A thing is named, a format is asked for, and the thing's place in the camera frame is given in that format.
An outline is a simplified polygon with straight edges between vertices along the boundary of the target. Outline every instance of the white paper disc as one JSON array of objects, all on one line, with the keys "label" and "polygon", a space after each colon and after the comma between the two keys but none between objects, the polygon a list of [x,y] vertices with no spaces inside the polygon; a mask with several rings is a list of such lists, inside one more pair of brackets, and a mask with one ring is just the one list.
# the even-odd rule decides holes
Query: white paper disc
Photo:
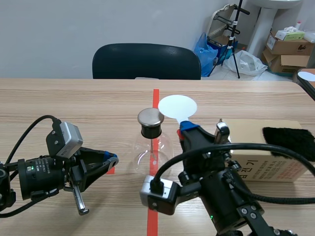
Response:
[{"label": "white paper disc", "polygon": [[300,78],[302,78],[303,80],[307,80],[307,81],[311,81],[311,82],[315,81],[315,75],[313,75],[312,73],[309,73],[309,72],[301,71],[298,73],[298,76]]},{"label": "white paper disc", "polygon": [[159,102],[158,109],[166,117],[176,119],[178,123],[181,123],[196,113],[197,104],[190,97],[171,95]]}]

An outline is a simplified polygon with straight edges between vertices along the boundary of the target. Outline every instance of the white pedestal sink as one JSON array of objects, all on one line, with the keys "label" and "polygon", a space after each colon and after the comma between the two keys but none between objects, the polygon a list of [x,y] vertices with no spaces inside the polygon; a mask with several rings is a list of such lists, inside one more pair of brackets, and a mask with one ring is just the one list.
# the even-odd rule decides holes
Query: white pedestal sink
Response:
[{"label": "white pedestal sink", "polygon": [[260,6],[261,12],[247,51],[259,58],[264,50],[269,31],[278,9],[293,8],[301,3],[302,0],[250,0],[250,2]]}]

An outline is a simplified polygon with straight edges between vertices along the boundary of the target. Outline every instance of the glass flask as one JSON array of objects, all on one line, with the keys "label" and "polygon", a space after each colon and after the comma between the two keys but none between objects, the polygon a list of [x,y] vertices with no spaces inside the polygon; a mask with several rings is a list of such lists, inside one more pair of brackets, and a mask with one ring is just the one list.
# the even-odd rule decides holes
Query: glass flask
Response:
[{"label": "glass flask", "polygon": [[164,115],[156,108],[144,109],[138,115],[141,132],[135,140],[132,155],[134,168],[140,174],[154,176],[159,167],[173,157],[172,142],[161,129],[163,121]]}]

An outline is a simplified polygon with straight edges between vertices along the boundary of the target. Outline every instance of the blue tape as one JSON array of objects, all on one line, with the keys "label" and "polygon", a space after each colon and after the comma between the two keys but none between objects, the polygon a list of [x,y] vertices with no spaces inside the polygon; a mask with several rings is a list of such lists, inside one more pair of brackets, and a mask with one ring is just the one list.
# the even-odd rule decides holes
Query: blue tape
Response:
[{"label": "blue tape", "polygon": [[194,123],[186,120],[186,121],[181,122],[181,127],[182,127],[181,128],[181,133],[182,133],[183,131],[187,131],[187,130],[191,130],[191,129],[195,129],[197,127],[200,127],[200,125],[194,124]]},{"label": "blue tape", "polygon": [[110,153],[108,151],[105,151],[103,161],[107,161],[111,157],[117,157],[117,155],[113,154],[113,153]]}]

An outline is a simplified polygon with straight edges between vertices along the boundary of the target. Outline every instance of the wooden table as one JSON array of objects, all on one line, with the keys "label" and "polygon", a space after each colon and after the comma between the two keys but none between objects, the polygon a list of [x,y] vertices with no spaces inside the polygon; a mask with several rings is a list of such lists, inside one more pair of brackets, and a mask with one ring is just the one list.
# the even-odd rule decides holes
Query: wooden table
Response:
[{"label": "wooden table", "polygon": [[[118,154],[114,175],[95,182],[83,198],[90,213],[79,216],[71,193],[61,191],[15,217],[0,220],[1,235],[24,236],[145,236],[147,209],[139,199],[143,177],[136,174],[129,150],[140,131],[137,114],[152,106],[153,89],[160,98],[184,94],[198,104],[191,118],[213,133],[220,118],[291,119],[315,133],[315,103],[296,84],[245,81],[156,81],[156,80],[67,80],[0,79],[0,160],[5,161],[25,129],[41,115],[51,114],[76,124],[84,146]],[[162,125],[181,152],[176,121]],[[17,159],[47,154],[45,138],[51,122],[43,121],[18,149]],[[177,180],[181,165],[169,179]],[[258,194],[285,197],[315,197],[315,180],[303,175],[295,183],[255,183]],[[21,201],[18,178],[12,187]],[[315,206],[282,206],[262,203],[266,221],[280,229],[292,229],[300,236],[314,235]],[[173,216],[159,214],[160,236],[214,236],[215,228],[200,199],[179,205]]]}]

